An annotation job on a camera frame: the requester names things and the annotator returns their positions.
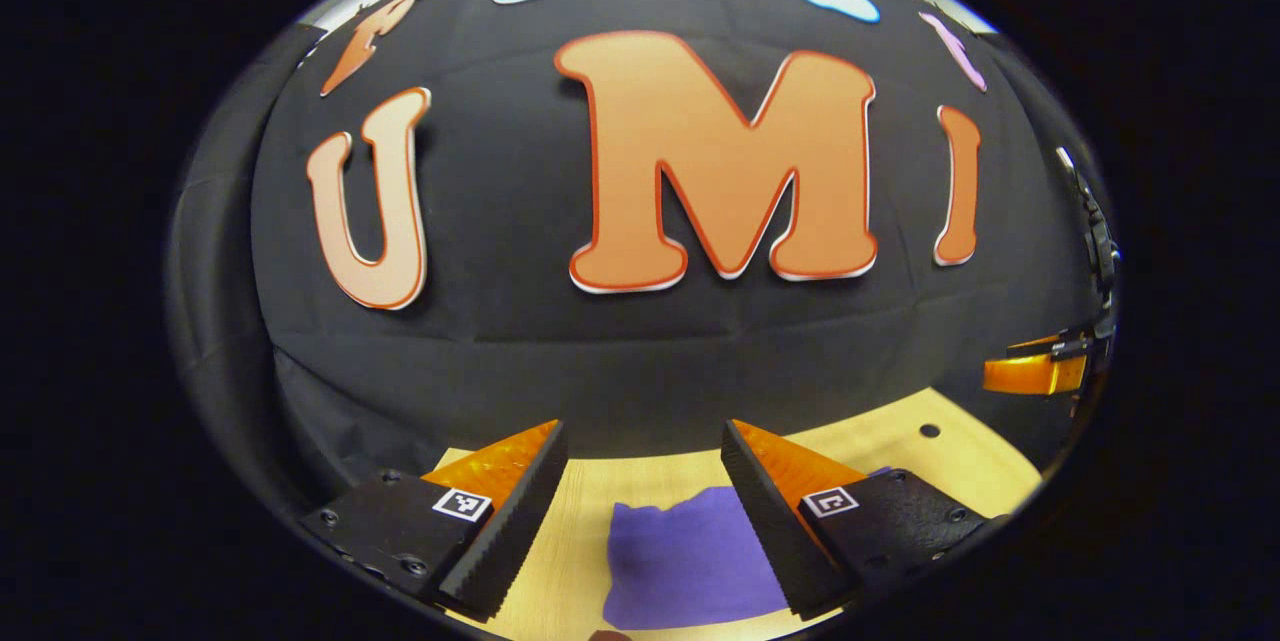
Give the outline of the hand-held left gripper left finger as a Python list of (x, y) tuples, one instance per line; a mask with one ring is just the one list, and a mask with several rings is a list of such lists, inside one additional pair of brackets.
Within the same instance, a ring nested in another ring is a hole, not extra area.
[(489, 621), (530, 554), (567, 461), (564, 423), (553, 418), (421, 476), (379, 471), (301, 525), (404, 596)]

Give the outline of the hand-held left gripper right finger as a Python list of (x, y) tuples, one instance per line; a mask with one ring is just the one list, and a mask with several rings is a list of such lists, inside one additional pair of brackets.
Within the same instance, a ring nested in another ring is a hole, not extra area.
[(724, 423), (719, 454), (786, 603), (804, 621), (882, 603), (1009, 522), (908, 470), (861, 473), (740, 418)]

